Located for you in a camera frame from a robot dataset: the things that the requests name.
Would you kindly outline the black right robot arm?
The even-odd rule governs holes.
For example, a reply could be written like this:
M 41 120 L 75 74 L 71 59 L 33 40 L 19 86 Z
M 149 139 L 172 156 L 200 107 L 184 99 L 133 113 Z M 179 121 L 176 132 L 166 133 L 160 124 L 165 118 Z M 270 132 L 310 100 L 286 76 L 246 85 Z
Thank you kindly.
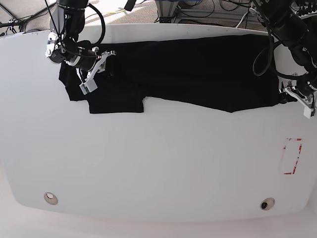
M 58 1 L 51 17 L 47 57 L 61 65 L 70 101 L 93 114 L 143 111 L 158 98 L 236 112 L 294 102 L 266 65 L 269 39 L 256 34 L 167 41 L 92 44 L 79 41 L 84 7 Z

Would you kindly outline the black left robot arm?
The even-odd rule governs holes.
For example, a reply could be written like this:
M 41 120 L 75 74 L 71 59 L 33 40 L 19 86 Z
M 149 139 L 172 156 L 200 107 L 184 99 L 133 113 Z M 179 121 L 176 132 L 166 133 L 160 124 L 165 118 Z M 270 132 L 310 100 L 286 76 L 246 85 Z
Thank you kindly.
M 291 0 L 254 0 L 251 12 L 267 29 L 269 46 L 259 53 L 267 56 L 267 64 L 255 76 L 262 76 L 270 70 L 276 76 L 294 81 L 294 86 L 280 90 L 304 106 L 304 116 L 311 118 L 317 111 L 317 32 L 307 25 L 291 8 Z M 274 50 L 283 45 L 288 48 L 295 63 L 302 66 L 306 73 L 287 75 L 272 66 Z

